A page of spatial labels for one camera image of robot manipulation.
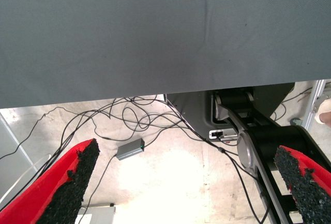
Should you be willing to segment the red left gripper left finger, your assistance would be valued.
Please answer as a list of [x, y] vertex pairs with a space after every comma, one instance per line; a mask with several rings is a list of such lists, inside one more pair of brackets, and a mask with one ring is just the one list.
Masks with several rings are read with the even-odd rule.
[[72, 147], [1, 210], [1, 223], [74, 223], [99, 153], [96, 139]]

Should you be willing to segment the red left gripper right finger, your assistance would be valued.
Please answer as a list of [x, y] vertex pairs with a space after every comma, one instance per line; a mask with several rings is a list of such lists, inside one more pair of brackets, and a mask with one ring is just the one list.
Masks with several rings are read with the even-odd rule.
[[277, 148], [275, 165], [304, 223], [330, 223], [330, 171], [304, 153]]

